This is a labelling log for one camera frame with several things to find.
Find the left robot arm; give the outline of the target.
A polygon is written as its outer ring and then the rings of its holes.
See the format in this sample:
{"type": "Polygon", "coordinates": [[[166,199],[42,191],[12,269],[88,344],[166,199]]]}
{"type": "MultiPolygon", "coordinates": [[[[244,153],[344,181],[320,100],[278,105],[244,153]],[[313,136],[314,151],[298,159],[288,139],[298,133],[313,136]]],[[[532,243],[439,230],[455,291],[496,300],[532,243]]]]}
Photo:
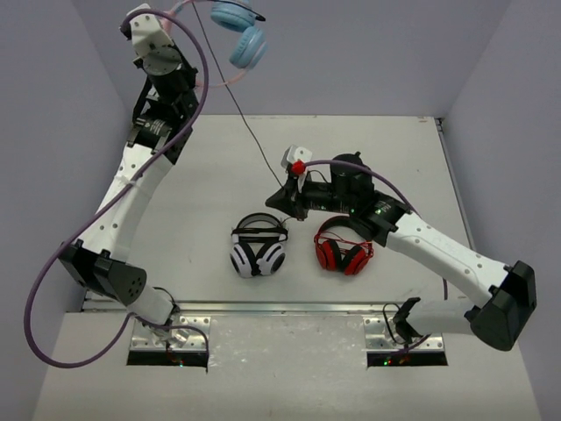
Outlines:
{"type": "Polygon", "coordinates": [[[179,160],[192,133],[199,105],[196,69],[174,42],[150,46],[134,61],[146,84],[133,109],[122,159],[100,206],[103,215],[59,258],[73,279],[88,290],[121,303],[139,317],[159,342],[178,308],[149,285],[146,271],[129,263],[138,224],[155,190],[179,160]]]}

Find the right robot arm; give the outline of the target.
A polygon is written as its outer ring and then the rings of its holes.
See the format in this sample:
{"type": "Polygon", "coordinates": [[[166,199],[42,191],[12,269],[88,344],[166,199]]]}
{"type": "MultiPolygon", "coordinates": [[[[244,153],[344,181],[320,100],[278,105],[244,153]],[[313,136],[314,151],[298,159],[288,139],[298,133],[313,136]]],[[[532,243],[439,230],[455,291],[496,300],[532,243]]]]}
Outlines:
{"type": "Polygon", "coordinates": [[[472,334],[486,345],[509,351],[537,307],[534,269],[519,260],[492,260],[463,246],[424,221],[401,192],[374,187],[381,176],[356,153],[325,165],[329,182],[315,182],[308,171],[320,162],[310,150],[291,146],[281,160],[285,184],[266,206],[303,220],[309,211],[346,215],[360,237],[401,253],[451,283],[464,298],[425,301],[409,298],[393,317],[394,332],[406,343],[433,333],[472,334]]]}

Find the pink blue cat-ear headphones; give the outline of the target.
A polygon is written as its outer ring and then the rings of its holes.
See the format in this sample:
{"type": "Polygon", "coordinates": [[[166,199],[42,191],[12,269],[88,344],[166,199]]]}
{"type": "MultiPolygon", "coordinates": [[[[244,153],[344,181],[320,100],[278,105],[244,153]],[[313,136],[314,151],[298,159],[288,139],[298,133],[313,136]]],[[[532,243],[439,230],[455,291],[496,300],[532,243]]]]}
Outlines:
{"type": "Polygon", "coordinates": [[[238,41],[231,52],[229,62],[239,73],[220,83],[210,84],[211,88],[222,88],[239,82],[253,70],[267,49],[264,32],[256,26],[266,19],[257,13],[249,1],[212,1],[210,18],[226,30],[238,32],[238,41]]]}

